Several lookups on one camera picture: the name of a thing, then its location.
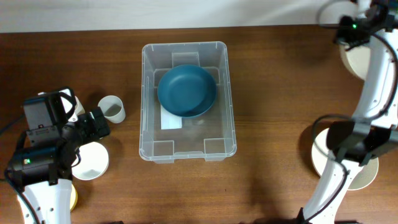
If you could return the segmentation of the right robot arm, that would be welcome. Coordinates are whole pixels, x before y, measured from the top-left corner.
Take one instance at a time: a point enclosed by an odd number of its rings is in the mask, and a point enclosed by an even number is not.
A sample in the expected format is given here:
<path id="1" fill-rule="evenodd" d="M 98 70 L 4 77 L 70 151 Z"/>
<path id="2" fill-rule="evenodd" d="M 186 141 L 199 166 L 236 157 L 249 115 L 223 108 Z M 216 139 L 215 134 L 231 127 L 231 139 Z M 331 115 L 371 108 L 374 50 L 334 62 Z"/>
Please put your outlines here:
<path id="1" fill-rule="evenodd" d="M 346 51 L 368 46 L 368 74 L 352 116 L 326 114 L 312 125 L 335 118 L 326 136 L 325 169 L 296 223 L 334 223 L 353 179 L 369 161 L 397 148 L 397 1 L 356 1 L 356 16 L 320 24 L 335 30 L 334 43 Z"/>

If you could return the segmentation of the dark blue bowl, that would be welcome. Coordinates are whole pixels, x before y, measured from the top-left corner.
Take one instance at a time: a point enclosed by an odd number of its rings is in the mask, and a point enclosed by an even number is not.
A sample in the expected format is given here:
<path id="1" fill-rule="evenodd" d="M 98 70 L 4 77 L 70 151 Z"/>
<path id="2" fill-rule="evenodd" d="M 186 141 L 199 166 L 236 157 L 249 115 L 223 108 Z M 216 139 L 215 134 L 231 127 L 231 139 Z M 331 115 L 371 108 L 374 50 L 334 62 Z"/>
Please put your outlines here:
<path id="1" fill-rule="evenodd" d="M 179 65 L 160 79 L 157 96 L 170 113 L 191 118 L 206 113 L 215 103 L 218 87 L 213 76 L 197 65 Z"/>

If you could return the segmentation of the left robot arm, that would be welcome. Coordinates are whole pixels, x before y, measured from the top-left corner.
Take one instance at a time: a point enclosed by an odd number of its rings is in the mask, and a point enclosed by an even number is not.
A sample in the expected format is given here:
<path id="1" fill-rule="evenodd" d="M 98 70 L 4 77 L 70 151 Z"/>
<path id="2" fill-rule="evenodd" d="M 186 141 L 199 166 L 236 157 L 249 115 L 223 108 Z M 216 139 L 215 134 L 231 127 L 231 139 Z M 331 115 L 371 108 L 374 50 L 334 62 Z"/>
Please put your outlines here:
<path id="1" fill-rule="evenodd" d="M 72 168 L 81 161 L 80 148 L 110 134 L 100 108 L 81 114 L 41 108 L 25 111 L 29 130 L 21 133 L 4 172 L 27 208 L 32 223 L 70 223 Z"/>

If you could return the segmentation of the cream bowl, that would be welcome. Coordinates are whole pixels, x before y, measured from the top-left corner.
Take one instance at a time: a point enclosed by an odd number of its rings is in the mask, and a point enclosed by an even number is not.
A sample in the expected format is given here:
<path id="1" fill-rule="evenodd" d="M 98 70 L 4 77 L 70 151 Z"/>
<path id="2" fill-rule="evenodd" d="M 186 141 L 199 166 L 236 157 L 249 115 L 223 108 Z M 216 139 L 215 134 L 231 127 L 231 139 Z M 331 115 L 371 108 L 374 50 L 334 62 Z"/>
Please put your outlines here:
<path id="1" fill-rule="evenodd" d="M 347 48 L 347 45 L 339 46 L 340 57 L 342 59 L 343 65 L 352 75 L 365 81 L 368 74 L 371 57 L 370 48 L 356 47 L 350 51 L 346 51 Z"/>
<path id="2" fill-rule="evenodd" d="M 318 134 L 315 138 L 317 144 L 320 146 L 320 149 L 324 152 L 328 152 L 328 148 L 326 146 L 326 137 L 328 134 L 328 128 L 324 129 L 320 134 Z M 319 176 L 323 174 L 323 171 L 326 166 L 327 158 L 316 148 L 316 146 L 312 145 L 311 151 L 312 164 Z M 357 174 L 357 176 L 353 179 L 351 185 L 348 187 L 349 191 L 361 190 L 368 185 L 370 185 L 377 176 L 379 170 L 379 159 L 372 159 L 369 163 L 364 166 L 364 168 Z"/>

